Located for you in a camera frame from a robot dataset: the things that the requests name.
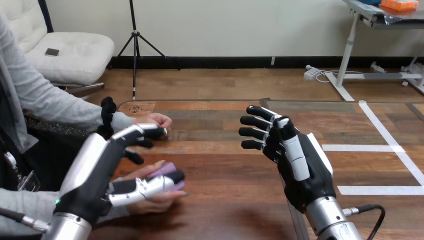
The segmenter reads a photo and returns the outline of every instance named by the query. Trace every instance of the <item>black baseboard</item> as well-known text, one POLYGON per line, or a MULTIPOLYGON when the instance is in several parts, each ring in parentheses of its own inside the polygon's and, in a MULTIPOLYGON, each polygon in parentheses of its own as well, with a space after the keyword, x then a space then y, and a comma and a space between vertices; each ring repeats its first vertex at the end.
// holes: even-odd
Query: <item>black baseboard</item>
MULTIPOLYGON (((316 68, 339 68, 341 56, 277 56, 271 65, 270 56, 143 56, 137 60, 138 69, 175 69, 178 63, 182 69, 303 69, 306 65, 316 68)), ((376 61, 382 68, 407 66, 412 57, 403 56, 352 56, 349 68, 369 68, 376 61)), ((132 56, 112 57, 113 69, 132 69, 132 56)))

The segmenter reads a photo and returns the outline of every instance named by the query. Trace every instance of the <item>white cushion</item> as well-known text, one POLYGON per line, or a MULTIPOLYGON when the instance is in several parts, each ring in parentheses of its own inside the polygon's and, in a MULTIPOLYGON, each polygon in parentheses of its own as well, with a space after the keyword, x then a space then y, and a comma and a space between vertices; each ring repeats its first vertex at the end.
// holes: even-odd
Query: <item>white cushion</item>
POLYGON ((24 53, 33 49, 47 34, 37 0, 0 0, 0 16, 6 21, 24 53))
POLYGON ((28 53, 27 59, 55 84, 92 84, 102 76, 115 45, 107 36, 86 32, 52 32, 28 53), (59 50, 46 56, 46 50, 59 50))

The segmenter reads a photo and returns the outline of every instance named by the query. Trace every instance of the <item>purple object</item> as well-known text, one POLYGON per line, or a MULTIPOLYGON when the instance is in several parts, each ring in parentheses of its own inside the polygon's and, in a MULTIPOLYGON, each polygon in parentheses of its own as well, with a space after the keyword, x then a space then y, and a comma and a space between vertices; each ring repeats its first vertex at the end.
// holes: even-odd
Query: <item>purple object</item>
MULTIPOLYGON (((175 164, 173 164, 172 162, 168 162, 168 163, 165 163, 165 165, 163 165, 159 170, 150 174, 148 177, 154 178, 154 177, 157 177, 157 176, 163 176, 165 174, 169 174, 171 172, 174 172, 175 170, 177 170, 177 168, 175 167, 175 164)), ((185 186, 186 186, 186 183, 184 181, 180 181, 175 186, 173 186, 169 191, 170 192, 180 191, 185 186)))

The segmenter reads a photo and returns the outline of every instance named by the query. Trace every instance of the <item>human hand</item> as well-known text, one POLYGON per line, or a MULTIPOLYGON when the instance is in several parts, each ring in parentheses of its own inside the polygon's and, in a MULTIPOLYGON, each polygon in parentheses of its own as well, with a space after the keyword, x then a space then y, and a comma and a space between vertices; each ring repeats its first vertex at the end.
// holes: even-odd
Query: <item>human hand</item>
POLYGON ((134 119, 131 124, 157 124, 161 128, 169 129, 172 125, 172 119, 160 113, 150 113, 147 116, 142 116, 134 119))
MULTIPOLYGON (((135 178, 143 179, 149 174, 159 170, 164 163, 165 160, 161 160, 156 162, 155 164, 142 167, 123 177, 122 180, 131 180, 135 178)), ((130 204, 126 206, 126 209, 131 215, 162 213, 168 210, 176 200, 186 195, 187 193, 185 191, 163 192, 156 194, 152 198, 130 204)))

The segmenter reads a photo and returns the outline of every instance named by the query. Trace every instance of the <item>orange box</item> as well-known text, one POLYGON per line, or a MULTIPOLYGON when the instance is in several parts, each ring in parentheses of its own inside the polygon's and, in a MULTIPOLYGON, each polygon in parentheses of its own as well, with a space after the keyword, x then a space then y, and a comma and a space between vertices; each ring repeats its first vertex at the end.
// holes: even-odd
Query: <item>orange box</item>
POLYGON ((398 10, 417 10, 420 2, 417 0, 381 0, 381 6, 398 10))

